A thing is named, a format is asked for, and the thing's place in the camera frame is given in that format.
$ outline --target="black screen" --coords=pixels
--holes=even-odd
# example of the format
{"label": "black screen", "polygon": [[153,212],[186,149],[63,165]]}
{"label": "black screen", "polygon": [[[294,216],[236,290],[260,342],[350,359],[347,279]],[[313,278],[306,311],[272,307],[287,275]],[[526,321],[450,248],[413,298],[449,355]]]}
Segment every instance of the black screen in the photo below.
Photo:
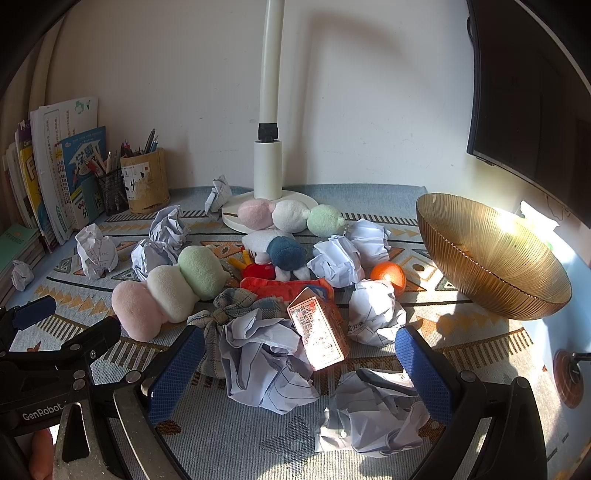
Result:
{"label": "black screen", "polygon": [[591,95],[584,73],[515,0],[468,3],[476,68],[468,153],[542,187],[591,227]]}

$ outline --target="green book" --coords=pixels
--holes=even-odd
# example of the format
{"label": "green book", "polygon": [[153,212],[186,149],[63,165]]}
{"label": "green book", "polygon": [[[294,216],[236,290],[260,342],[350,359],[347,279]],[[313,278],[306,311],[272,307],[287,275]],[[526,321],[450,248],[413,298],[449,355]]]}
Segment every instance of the green book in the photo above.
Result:
{"label": "green book", "polygon": [[4,272],[12,265],[12,260],[18,258],[38,236],[38,229],[24,228],[17,223],[6,230],[0,236],[0,270]]}

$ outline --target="pen holder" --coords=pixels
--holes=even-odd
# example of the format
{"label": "pen holder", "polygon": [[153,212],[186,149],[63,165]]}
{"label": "pen holder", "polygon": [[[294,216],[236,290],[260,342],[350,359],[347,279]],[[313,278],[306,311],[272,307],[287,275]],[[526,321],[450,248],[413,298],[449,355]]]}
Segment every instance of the pen holder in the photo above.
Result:
{"label": "pen holder", "polygon": [[131,213],[152,213],[170,203],[164,149],[121,158],[125,193]]}
{"label": "pen holder", "polygon": [[100,194],[103,197],[107,216],[116,215],[129,208],[127,195],[125,195],[123,174],[120,168],[102,177],[97,177],[96,181],[99,184]]}

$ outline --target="gold bowl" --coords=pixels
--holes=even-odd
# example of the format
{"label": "gold bowl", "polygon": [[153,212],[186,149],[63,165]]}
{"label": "gold bowl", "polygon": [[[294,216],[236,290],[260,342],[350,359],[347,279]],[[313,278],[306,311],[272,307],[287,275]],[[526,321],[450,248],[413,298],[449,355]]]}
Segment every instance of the gold bowl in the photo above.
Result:
{"label": "gold bowl", "polygon": [[564,307],[573,291],[563,266],[508,212],[447,193],[417,200],[418,227],[431,258],[466,297],[515,320]]}

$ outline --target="white wall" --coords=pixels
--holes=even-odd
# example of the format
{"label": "white wall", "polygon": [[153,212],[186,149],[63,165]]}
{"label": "white wall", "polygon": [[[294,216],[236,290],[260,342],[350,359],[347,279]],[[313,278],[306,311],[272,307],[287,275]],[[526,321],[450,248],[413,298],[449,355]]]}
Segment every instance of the white wall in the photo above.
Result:
{"label": "white wall", "polygon": [[[97,95],[111,149],[156,128],[172,188],[222,173],[252,187],[264,12],[265,0],[82,0],[47,102]],[[538,190],[465,153],[466,18],[465,0],[287,0],[284,183],[425,185],[511,211],[526,198],[550,215]],[[557,232],[589,262],[591,235],[573,220]]]}

